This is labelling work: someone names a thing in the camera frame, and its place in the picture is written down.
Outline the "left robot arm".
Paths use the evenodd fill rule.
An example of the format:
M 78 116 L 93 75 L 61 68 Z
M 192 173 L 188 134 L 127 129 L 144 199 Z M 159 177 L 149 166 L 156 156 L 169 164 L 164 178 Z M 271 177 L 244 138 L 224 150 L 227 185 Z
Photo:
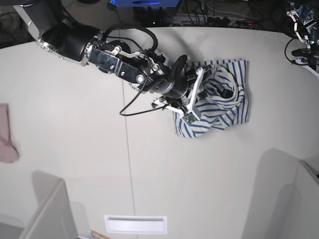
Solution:
M 319 8 L 311 0 L 289 0 L 286 5 L 287 17 L 293 23 L 295 39 L 305 47 L 291 52 L 294 65 L 319 67 Z

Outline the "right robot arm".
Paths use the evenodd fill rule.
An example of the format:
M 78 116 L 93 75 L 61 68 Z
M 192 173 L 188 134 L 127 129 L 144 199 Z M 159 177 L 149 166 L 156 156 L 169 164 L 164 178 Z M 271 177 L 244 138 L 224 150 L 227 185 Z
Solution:
M 39 46 L 59 57 L 78 64 L 95 64 L 105 73 L 116 74 L 132 84 L 134 90 L 161 94 L 167 102 L 181 102 L 219 96 L 231 98 L 234 90 L 216 82 L 212 70 L 204 66 L 203 76 L 198 69 L 185 71 L 187 56 L 180 56 L 167 66 L 165 57 L 156 53 L 158 39 L 149 29 L 129 23 L 112 25 L 105 31 L 78 22 L 59 0 L 11 0 L 9 2 L 28 25 Z M 111 37 L 116 30 L 134 29 L 152 40 L 150 48 L 141 46 L 133 51 L 130 39 Z

